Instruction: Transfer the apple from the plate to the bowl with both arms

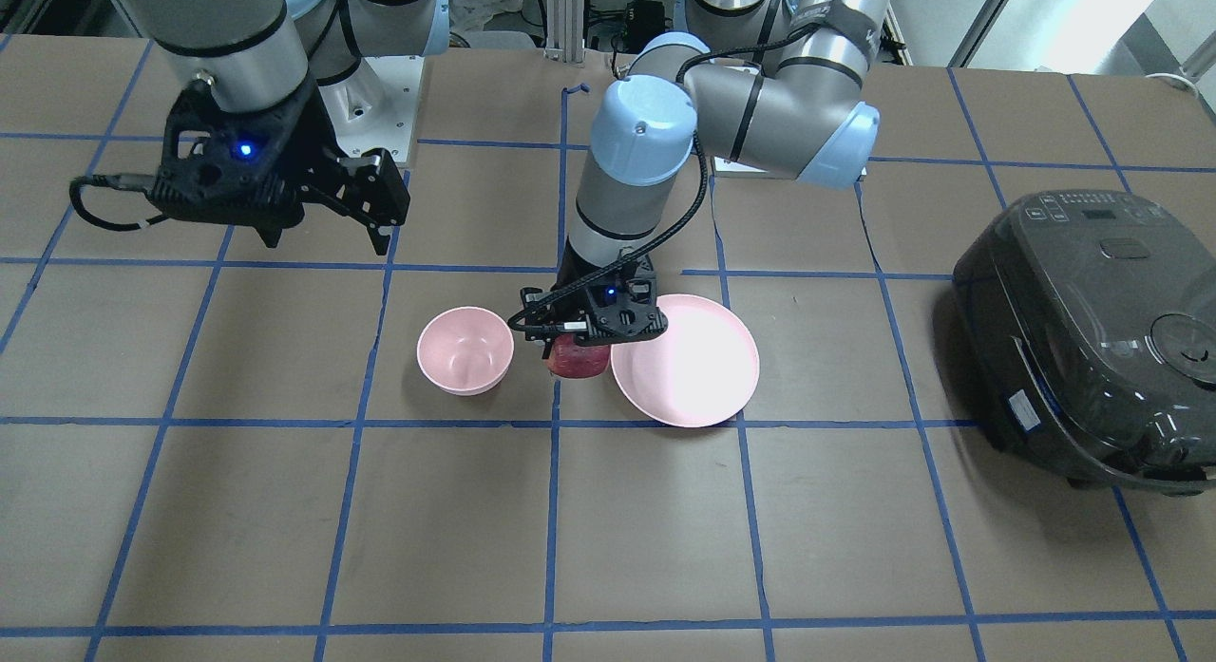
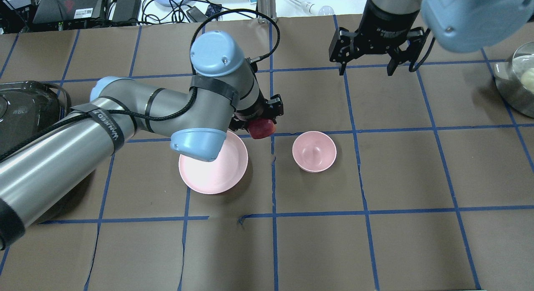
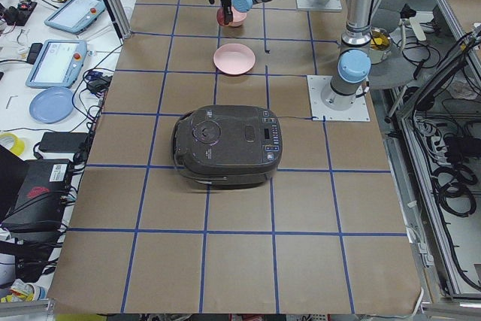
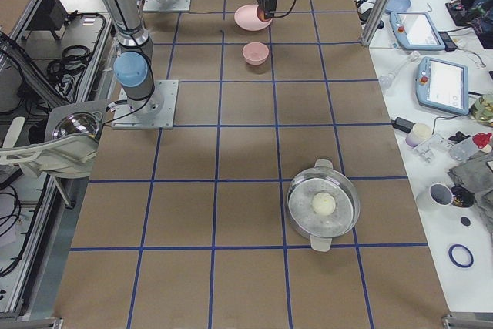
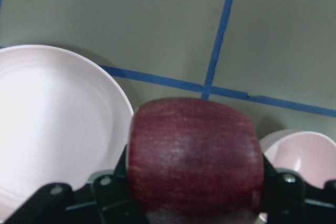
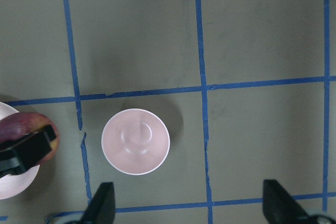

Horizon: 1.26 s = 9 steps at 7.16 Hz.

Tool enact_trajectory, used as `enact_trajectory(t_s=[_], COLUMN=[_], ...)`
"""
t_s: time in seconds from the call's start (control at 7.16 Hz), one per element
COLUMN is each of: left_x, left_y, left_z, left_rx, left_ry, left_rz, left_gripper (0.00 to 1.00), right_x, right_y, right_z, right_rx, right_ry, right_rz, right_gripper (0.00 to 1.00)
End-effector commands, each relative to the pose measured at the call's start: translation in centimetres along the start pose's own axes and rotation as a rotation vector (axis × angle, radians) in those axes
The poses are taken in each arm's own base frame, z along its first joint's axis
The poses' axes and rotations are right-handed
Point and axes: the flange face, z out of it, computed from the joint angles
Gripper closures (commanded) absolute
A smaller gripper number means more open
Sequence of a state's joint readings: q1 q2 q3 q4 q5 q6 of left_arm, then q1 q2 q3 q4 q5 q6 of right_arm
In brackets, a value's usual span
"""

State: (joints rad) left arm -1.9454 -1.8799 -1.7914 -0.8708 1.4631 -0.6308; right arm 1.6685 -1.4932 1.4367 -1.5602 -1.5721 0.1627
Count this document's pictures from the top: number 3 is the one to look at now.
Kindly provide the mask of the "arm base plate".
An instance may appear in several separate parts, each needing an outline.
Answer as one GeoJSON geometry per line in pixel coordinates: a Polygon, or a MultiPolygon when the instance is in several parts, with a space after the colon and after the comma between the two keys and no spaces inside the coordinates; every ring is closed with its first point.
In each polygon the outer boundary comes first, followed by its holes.
{"type": "Polygon", "coordinates": [[[339,95],[331,88],[332,76],[307,75],[311,118],[314,121],[370,122],[362,86],[354,95],[339,95]]]}
{"type": "Polygon", "coordinates": [[[296,0],[297,9],[302,11],[341,12],[340,0],[296,0]]]}

